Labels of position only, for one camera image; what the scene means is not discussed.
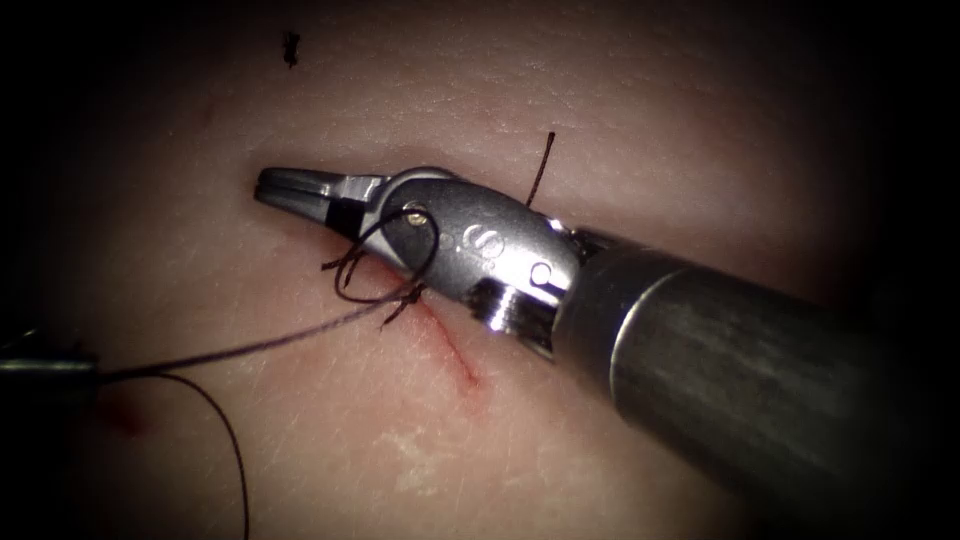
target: pale skin surface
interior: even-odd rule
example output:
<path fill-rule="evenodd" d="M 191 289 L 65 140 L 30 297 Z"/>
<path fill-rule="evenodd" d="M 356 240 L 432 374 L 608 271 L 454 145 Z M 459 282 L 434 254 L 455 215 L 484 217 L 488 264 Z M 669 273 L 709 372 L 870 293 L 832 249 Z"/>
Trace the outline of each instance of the pale skin surface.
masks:
<path fill-rule="evenodd" d="M 234 346 L 353 306 L 321 263 L 348 244 L 253 201 L 266 166 L 430 164 L 534 207 L 829 303 L 866 239 L 844 117 L 776 27 L 697 10 L 442 3 L 188 26 L 132 69 L 60 167 L 46 301 L 105 371 Z M 284 30 L 303 35 L 288 69 Z M 757 44 L 745 44 L 750 36 Z M 376 264 L 357 292 L 396 282 Z M 270 353 L 184 371 L 239 434 L 254 538 L 736 533 L 734 497 L 510 339 L 427 294 Z M 464 383 L 460 351 L 480 381 Z M 164 381 L 105 391 L 143 429 L 77 430 L 100 533 L 230 537 L 222 426 Z"/>

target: black suture thread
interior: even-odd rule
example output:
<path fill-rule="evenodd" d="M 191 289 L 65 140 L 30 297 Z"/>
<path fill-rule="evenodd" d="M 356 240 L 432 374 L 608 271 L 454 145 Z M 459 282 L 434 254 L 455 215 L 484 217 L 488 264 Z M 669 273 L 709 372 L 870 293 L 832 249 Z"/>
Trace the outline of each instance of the black suture thread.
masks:
<path fill-rule="evenodd" d="M 233 430 L 233 426 L 230 425 L 230 420 L 227 418 L 227 413 L 223 412 L 223 408 L 220 407 L 220 404 L 217 403 L 213 396 L 211 396 L 206 390 L 204 390 L 199 384 L 191 381 L 186 377 L 181 377 L 179 375 L 174 375 L 172 373 L 146 373 L 143 375 L 138 375 L 136 377 L 128 377 L 125 379 L 117 379 L 111 382 L 123 382 L 129 381 L 134 378 L 158 378 L 158 379 L 167 379 L 174 382 L 178 382 L 188 386 L 200 394 L 203 399 L 207 400 L 207 403 L 213 407 L 213 410 L 217 412 L 217 415 L 220 416 L 220 420 L 223 422 L 223 427 L 227 428 L 227 434 L 230 435 L 230 444 L 233 445 L 233 455 L 237 458 L 237 469 L 240 471 L 240 496 L 243 503 L 243 540 L 249 540 L 250 538 L 250 496 L 247 490 L 247 474 L 243 468 L 243 457 L 240 455 L 240 442 L 237 440 L 237 433 Z"/>
<path fill-rule="evenodd" d="M 416 284 L 413 289 L 410 290 L 410 293 L 400 299 L 400 305 L 397 306 L 397 309 L 393 310 L 393 313 L 387 315 L 387 318 L 383 320 L 380 324 L 380 330 L 383 330 L 383 327 L 392 323 L 394 319 L 400 316 L 401 313 L 407 306 L 411 304 L 416 304 L 420 300 L 420 295 L 423 294 L 424 289 L 427 288 L 425 283 Z"/>
<path fill-rule="evenodd" d="M 363 256 L 362 255 L 363 252 L 360 251 L 363 243 L 374 232 L 376 232 L 379 229 L 382 229 L 384 226 L 386 226 L 388 223 L 392 222 L 393 220 L 399 219 L 404 216 L 413 216 L 413 215 L 422 216 L 423 218 L 425 218 L 427 222 L 430 223 L 430 228 L 433 231 L 433 244 L 430 247 L 430 254 L 427 256 L 427 260 L 420 266 L 420 268 L 417 269 L 416 272 L 414 272 L 413 276 L 411 276 L 411 278 L 407 282 L 403 283 L 401 286 L 397 287 L 393 291 L 379 298 L 354 299 L 354 298 L 346 297 L 346 295 L 342 293 L 339 287 L 340 278 L 343 275 L 344 269 L 351 262 L 354 263 L 354 268 L 356 267 L 356 264 L 355 264 L 356 261 L 358 261 Z M 250 343 L 248 345 L 242 345 L 240 347 L 234 347 L 232 349 L 226 349 L 218 352 L 191 356 L 191 357 L 183 358 L 180 360 L 160 362 L 156 364 L 142 366 L 139 368 L 122 369 L 122 370 L 114 371 L 112 373 L 105 373 L 99 377 L 99 379 L 97 380 L 97 384 L 100 386 L 104 386 L 107 384 L 114 384 L 118 382 L 129 381 L 132 379 L 143 379 L 143 378 L 150 378 L 150 377 L 169 379 L 172 381 L 180 382 L 182 384 L 189 386 L 190 388 L 193 388 L 198 393 L 200 393 L 200 395 L 203 396 L 203 398 L 206 399 L 208 403 L 210 403 L 210 405 L 214 408 L 214 410 L 217 411 L 217 414 L 220 415 L 220 419 L 223 421 L 224 426 L 226 426 L 227 433 L 230 435 L 230 441 L 233 443 L 234 454 L 237 457 L 237 466 L 240 470 L 241 496 L 243 498 L 243 539 L 248 540 L 250 538 L 250 505 L 249 505 L 249 495 L 247 490 L 247 477 L 243 468 L 243 458 L 240 454 L 240 443 L 237 441 L 237 435 L 233 431 L 233 426 L 230 425 L 230 420 L 227 418 L 226 413 L 223 411 L 220 405 L 217 404 L 217 402 L 213 399 L 213 397 L 210 394 L 208 394 L 203 388 L 201 388 L 197 383 L 185 377 L 181 377 L 179 375 L 174 375 L 172 373 L 166 373 L 166 372 L 172 371 L 174 369 L 183 369 L 183 368 L 197 366 L 201 364 L 209 364 L 212 362 L 219 362 L 222 360 L 228 360 L 232 358 L 238 358 L 240 356 L 246 356 L 246 355 L 257 353 L 257 352 L 262 352 L 269 349 L 275 349 L 277 347 L 282 347 L 284 345 L 288 345 L 295 341 L 306 339 L 310 336 L 322 334 L 324 332 L 343 326 L 344 324 L 347 324 L 349 322 L 360 319 L 361 317 L 364 317 L 370 313 L 373 313 L 383 304 L 398 301 L 398 300 L 400 302 L 408 302 L 408 303 L 410 301 L 416 301 L 416 298 L 419 297 L 420 292 L 425 287 L 422 283 L 419 282 L 420 278 L 423 277 L 423 275 L 430 268 L 430 265 L 433 264 L 433 260 L 434 258 L 436 258 L 437 250 L 439 248 L 440 248 L 440 228 L 437 226 L 437 221 L 426 210 L 408 208 L 408 209 L 394 212 L 380 219 L 379 221 L 374 223 L 369 229 L 367 229 L 367 231 L 364 232 L 360 236 L 360 238 L 358 238 L 357 241 L 350 247 L 347 253 L 337 261 L 337 276 L 336 276 L 334 290 L 337 291 L 338 296 L 349 301 L 364 303 L 369 305 L 356 309 L 354 311 L 351 311 L 350 313 L 342 315 L 331 321 L 321 323 L 317 326 L 307 328 L 299 332 L 287 334 L 279 338 L 259 341 L 256 343 Z"/>
<path fill-rule="evenodd" d="M 430 245 L 430 254 L 427 255 L 427 260 L 424 261 L 422 265 L 420 265 L 417 271 L 414 272 L 412 276 L 410 276 L 410 279 L 408 279 L 406 283 L 401 285 L 396 290 L 391 291 L 383 296 L 378 296 L 374 298 L 361 298 L 358 296 L 351 296 L 346 292 L 344 292 L 343 290 L 344 285 L 342 281 L 344 276 L 344 269 L 347 266 L 347 262 L 358 256 L 357 253 L 363 248 L 363 243 L 366 242 L 367 239 L 373 235 L 373 233 L 382 229 L 388 223 L 391 223 L 392 221 L 404 216 L 422 216 L 423 218 L 426 219 L 427 223 L 430 224 L 430 230 L 433 233 L 433 243 Z M 424 274 L 427 273 L 427 270 L 430 269 L 430 265 L 433 264 L 433 260 L 436 258 L 437 250 L 439 248 L 440 248 L 440 227 L 437 225 L 437 221 L 433 218 L 432 215 L 430 215 L 429 212 L 427 212 L 426 210 L 419 210 L 416 208 L 404 208 L 402 210 L 397 210 L 396 212 L 393 212 L 392 214 L 388 215 L 385 218 L 380 219 L 380 221 L 373 224 L 373 226 L 371 226 L 369 229 L 366 230 L 366 232 L 360 235 L 360 238 L 358 238 L 357 241 L 354 242 L 352 246 L 350 246 L 350 250 L 347 251 L 346 255 L 344 255 L 341 258 L 342 262 L 337 266 L 337 275 L 334 277 L 333 290 L 335 293 L 337 293 L 337 296 L 340 297 L 341 299 L 346 300 L 347 302 L 354 302 L 357 304 L 382 305 L 386 302 L 395 302 L 398 300 L 402 301 L 405 297 L 407 297 L 410 294 L 410 290 L 412 290 L 413 288 L 417 287 L 417 285 L 419 285 L 420 278 L 422 278 Z"/>
<path fill-rule="evenodd" d="M 433 244 L 431 245 L 430 254 L 427 256 L 427 260 L 420 266 L 420 268 L 417 269 L 416 272 L 414 272 L 413 276 L 411 276 L 409 280 L 407 280 L 405 283 L 403 283 L 393 291 L 390 291 L 389 293 L 383 296 L 380 296 L 377 298 L 355 298 L 345 294 L 340 289 L 340 282 L 343 278 L 344 269 L 346 269 L 346 267 L 350 264 L 350 262 L 354 258 L 358 257 L 357 253 L 359 253 L 363 243 L 373 233 L 383 228 L 385 225 L 392 222 L 393 220 L 400 219 L 401 217 L 404 217 L 404 216 L 412 216 L 412 215 L 423 216 L 427 220 L 427 223 L 430 224 L 430 227 L 433 230 L 433 233 L 434 233 Z M 339 259 L 339 263 L 337 265 L 336 287 L 334 289 L 337 292 L 337 296 L 350 302 L 355 302 L 359 304 L 369 304 L 369 305 L 364 306 L 362 308 L 358 308 L 344 315 L 341 315 L 336 319 L 318 324 L 316 326 L 312 326 L 310 328 L 306 328 L 304 330 L 300 330 L 298 332 L 293 332 L 285 336 L 280 336 L 278 338 L 249 343 L 247 345 L 241 345 L 239 347 L 233 347 L 230 349 L 225 349 L 222 351 L 216 351 L 212 353 L 200 354 L 196 356 L 188 356 L 186 358 L 181 358 L 179 360 L 158 362 L 156 364 L 149 364 L 146 366 L 129 368 L 129 369 L 121 369 L 111 373 L 105 373 L 100 376 L 99 383 L 109 384 L 109 383 L 124 380 L 124 379 L 144 377 L 150 374 L 173 371 L 175 369 L 183 369 L 183 368 L 198 366 L 202 364 L 210 364 L 213 362 L 220 362 L 220 361 L 229 360 L 232 358 L 239 358 L 241 356 L 247 356 L 250 354 L 263 352 L 270 349 L 276 349 L 277 347 L 282 347 L 284 345 L 288 345 L 295 341 L 300 341 L 308 337 L 312 337 L 318 334 L 322 334 L 324 332 L 329 332 L 330 330 L 334 330 L 345 324 L 351 323 L 355 320 L 365 317 L 366 315 L 369 315 L 370 313 L 374 312 L 377 308 L 379 308 L 384 304 L 388 304 L 390 302 L 402 301 L 404 298 L 406 298 L 410 294 L 410 290 L 415 288 L 418 285 L 420 278 L 423 277 L 423 275 L 429 269 L 430 265 L 433 264 L 433 260 L 434 258 L 436 258 L 437 250 L 439 249 L 439 247 L 440 247 L 440 229 L 437 226 L 436 220 L 433 218 L 433 216 L 429 214 L 429 212 L 427 212 L 426 210 L 418 210 L 416 208 L 407 208 L 403 210 L 398 210 L 397 212 L 394 212 L 380 219 L 379 221 L 374 223 L 369 229 L 367 229 L 367 231 L 364 232 L 360 236 L 360 238 L 357 239 L 357 241 L 350 247 L 350 250 L 347 251 L 346 255 L 344 255 Z"/>
<path fill-rule="evenodd" d="M 527 208 L 533 203 L 533 198 L 540 187 L 540 179 L 543 178 L 543 170 L 547 167 L 547 158 L 550 157 L 550 148 L 553 146 L 553 139 L 557 134 L 553 131 L 547 134 L 547 148 L 543 151 L 543 158 L 540 160 L 540 170 L 537 171 L 537 177 L 533 180 L 533 187 L 530 189 L 530 196 L 527 197 Z"/>

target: dark speck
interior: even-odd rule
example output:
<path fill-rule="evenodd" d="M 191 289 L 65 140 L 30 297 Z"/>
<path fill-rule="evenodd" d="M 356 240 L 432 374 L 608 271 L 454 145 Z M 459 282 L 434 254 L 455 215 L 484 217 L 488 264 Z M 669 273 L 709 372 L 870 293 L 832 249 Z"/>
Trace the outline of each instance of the dark speck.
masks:
<path fill-rule="evenodd" d="M 283 61 L 287 63 L 290 69 L 297 65 L 300 55 L 297 52 L 297 46 L 300 45 L 300 34 L 295 32 L 284 32 L 283 34 Z"/>

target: metal shaft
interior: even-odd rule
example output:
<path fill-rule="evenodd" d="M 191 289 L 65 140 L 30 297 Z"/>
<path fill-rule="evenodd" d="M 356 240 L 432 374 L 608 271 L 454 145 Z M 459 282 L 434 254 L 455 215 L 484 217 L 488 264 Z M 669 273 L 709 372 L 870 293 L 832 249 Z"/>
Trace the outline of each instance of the metal shaft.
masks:
<path fill-rule="evenodd" d="M 880 349 L 824 311 L 638 245 L 590 259 L 556 363 L 777 515 L 856 530 L 909 438 Z"/>

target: engraved logo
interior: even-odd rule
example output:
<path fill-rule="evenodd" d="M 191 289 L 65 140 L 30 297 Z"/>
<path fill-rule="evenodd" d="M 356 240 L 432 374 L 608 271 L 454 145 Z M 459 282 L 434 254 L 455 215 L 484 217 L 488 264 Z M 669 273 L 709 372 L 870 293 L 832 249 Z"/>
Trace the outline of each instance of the engraved logo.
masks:
<path fill-rule="evenodd" d="M 484 259 L 495 259 L 503 253 L 505 242 L 497 231 L 484 229 L 482 225 L 471 225 L 463 231 L 463 247 L 468 252 Z"/>

